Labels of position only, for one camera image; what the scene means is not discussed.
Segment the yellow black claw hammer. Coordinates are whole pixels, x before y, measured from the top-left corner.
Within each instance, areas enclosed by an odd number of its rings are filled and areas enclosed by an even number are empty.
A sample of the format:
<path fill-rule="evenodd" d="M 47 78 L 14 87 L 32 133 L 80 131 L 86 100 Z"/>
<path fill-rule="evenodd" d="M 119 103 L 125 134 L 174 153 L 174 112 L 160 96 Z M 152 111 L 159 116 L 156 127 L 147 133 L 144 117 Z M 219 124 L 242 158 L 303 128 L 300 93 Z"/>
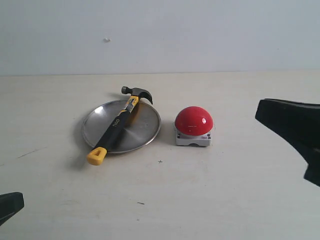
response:
<path fill-rule="evenodd" d="M 99 166 L 105 159 L 108 148 L 114 144 L 120 135 L 121 131 L 125 127 L 125 124 L 130 117 L 131 112 L 138 104 L 141 98 L 147 99 L 153 104 L 152 95 L 149 91 L 142 88 L 129 88 L 123 86 L 121 88 L 122 94 L 130 94 L 128 101 L 126 102 L 123 109 L 114 118 L 107 130 L 104 132 L 102 137 L 99 139 L 93 150 L 86 156 L 87 162 L 94 166 Z"/>

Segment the red dome push button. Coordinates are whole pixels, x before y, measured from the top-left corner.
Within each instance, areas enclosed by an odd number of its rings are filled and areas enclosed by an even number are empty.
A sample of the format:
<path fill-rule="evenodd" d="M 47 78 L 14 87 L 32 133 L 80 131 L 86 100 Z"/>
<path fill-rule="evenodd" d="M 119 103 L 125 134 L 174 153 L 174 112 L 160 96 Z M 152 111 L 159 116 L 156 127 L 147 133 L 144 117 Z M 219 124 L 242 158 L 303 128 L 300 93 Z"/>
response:
<path fill-rule="evenodd" d="M 182 109 L 175 118 L 174 127 L 177 146 L 211 145 L 214 120 L 202 107 L 189 106 Z"/>

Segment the round silver metal plate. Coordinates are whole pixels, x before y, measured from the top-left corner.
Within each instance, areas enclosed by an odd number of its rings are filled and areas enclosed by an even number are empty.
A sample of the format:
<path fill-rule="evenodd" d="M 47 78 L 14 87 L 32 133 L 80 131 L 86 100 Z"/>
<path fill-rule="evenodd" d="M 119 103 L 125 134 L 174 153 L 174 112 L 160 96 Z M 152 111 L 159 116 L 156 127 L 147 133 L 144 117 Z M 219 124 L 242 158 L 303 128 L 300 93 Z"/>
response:
<path fill-rule="evenodd" d="M 110 101 L 88 114 L 83 121 L 81 133 L 90 147 L 93 148 L 98 143 L 126 102 L 126 100 Z M 120 136 L 107 152 L 124 154 L 144 147 L 155 139 L 160 128 L 159 113 L 151 105 L 140 101 L 130 114 Z"/>

